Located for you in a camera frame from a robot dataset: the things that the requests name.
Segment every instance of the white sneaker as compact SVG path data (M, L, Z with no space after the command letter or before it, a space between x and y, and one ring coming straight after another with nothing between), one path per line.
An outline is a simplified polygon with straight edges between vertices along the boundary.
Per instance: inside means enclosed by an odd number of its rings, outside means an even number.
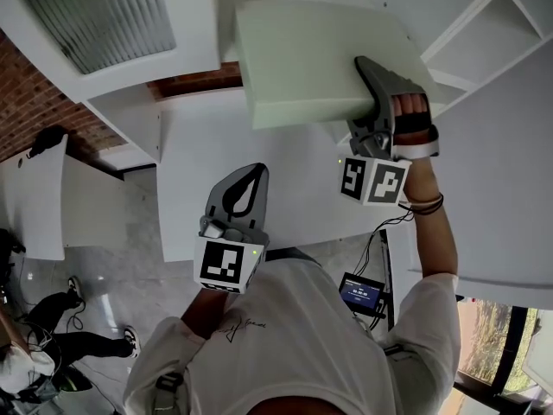
M129 358L137 358L142 350L140 348L138 333L131 326L127 326L124 328L124 339L132 346L132 354L130 354Z
M69 284L69 290L75 292L77 294L77 297L79 298L79 303L84 303L85 300L83 298L82 289L80 287L80 281L77 277L73 276L70 277L67 280L67 283Z

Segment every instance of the person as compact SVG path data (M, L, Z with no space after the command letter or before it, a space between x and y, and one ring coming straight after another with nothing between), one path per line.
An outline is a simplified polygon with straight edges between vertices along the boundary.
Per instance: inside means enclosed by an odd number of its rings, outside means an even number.
M0 349L0 388L19 396L36 389L65 366L87 355L136 358L140 351L137 332L124 328L124 338L111 340L90 332L55 334L63 313L84 304L79 280L68 280L67 292L41 300L20 322L14 322L0 304L0 323L8 342Z
M428 107L406 94L394 109ZM395 137L428 140L428 131ZM442 198L429 158L413 161L404 192L413 204ZM457 252L443 207L415 223L423 278L384 342L353 319L316 263L265 262L244 295L203 289L181 318L158 325L130 373L127 414L437 413L461 351Z

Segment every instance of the display screen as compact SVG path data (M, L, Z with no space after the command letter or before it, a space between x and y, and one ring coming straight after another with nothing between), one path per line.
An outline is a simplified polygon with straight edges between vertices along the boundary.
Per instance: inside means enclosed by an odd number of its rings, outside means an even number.
M340 295L344 301L374 309L378 304L380 289L346 279Z

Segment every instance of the tiled floor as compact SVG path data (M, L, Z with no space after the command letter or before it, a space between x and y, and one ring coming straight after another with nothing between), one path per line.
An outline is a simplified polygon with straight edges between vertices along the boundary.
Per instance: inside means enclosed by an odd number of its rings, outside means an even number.
M138 331L144 343L164 317L180 316L200 287L193 281L192 261L163 262L154 169L130 173L125 180L128 193L126 249L69 248L66 259L57 263L26 259L23 264L19 258L11 284L19 303L23 304L24 298L28 304L33 304L51 293L66 290L67 279L76 275L86 296L86 311L80 315L85 330L116 338L121 336L120 329L129 324ZM301 249L317 259L339 284L343 273L352 271L357 264L367 238L362 235ZM378 239L373 241L371 263L365 276L385 281ZM70 315L65 315L57 332L65 332ZM380 323L374 335L382 335L386 326L386 322ZM87 357L76 366L120 407L132 363L133 360L127 359ZM79 395L64 395L58 404L72 414L112 412L95 389Z

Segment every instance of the brick wall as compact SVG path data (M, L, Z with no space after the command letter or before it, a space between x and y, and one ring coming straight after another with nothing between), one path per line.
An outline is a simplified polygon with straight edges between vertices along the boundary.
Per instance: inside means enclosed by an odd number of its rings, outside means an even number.
M81 160L125 141L82 104L74 104L0 30L0 162L33 144L45 127L70 131L67 153Z
M206 73L188 73L168 79L151 81L149 89L156 99L184 93L198 93L213 89L242 86L242 75L237 61L223 63L221 69Z

